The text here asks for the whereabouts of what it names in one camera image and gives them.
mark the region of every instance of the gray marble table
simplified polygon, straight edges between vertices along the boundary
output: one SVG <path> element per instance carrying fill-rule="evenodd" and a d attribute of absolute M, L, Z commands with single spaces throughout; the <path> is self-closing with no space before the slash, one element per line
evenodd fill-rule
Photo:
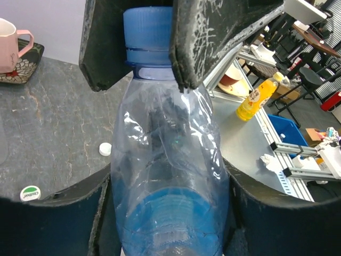
<path fill-rule="evenodd" d="M 116 111 L 129 77 L 93 92 L 77 65 L 43 58 L 26 85 L 0 85 L 0 115 L 8 156 L 0 164 L 0 196 L 19 200 L 36 185 L 42 198 L 105 167 Z"/>

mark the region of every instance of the white bottle cap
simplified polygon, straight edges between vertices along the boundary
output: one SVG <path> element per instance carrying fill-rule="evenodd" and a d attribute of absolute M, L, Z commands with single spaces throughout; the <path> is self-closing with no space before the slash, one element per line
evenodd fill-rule
<path fill-rule="evenodd" d="M 27 186 L 20 192 L 20 200 L 22 202 L 39 199 L 42 193 L 37 186 Z"/>
<path fill-rule="evenodd" d="M 111 144 L 110 143 L 102 143 L 100 144 L 100 154 L 102 156 L 110 156 L 111 153 Z"/>

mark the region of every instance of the crumpled plastic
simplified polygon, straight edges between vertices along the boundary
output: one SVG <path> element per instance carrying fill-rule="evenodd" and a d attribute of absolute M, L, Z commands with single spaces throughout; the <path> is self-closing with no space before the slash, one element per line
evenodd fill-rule
<path fill-rule="evenodd" d="M 265 167 L 271 172 L 279 174 L 283 170 L 281 163 L 274 156 L 264 154 L 261 156 L 261 160 L 263 161 Z"/>
<path fill-rule="evenodd" d="M 111 181 L 126 256 L 221 256 L 229 175 L 203 85 L 133 79 L 119 107 Z"/>

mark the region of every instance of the white wall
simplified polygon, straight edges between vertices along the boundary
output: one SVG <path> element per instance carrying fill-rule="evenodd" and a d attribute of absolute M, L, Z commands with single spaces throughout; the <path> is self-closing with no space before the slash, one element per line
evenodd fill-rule
<path fill-rule="evenodd" d="M 0 18 L 30 30 L 45 57 L 78 64 L 84 7 L 85 0 L 0 0 Z"/>

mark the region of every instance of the bottle neck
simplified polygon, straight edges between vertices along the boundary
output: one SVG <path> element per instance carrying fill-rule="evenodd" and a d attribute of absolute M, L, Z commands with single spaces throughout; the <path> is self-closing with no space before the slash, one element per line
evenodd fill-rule
<path fill-rule="evenodd" d="M 135 67 L 133 70 L 134 78 L 157 80 L 157 81 L 172 81 L 175 80 L 171 68 L 148 68 L 148 67 Z"/>

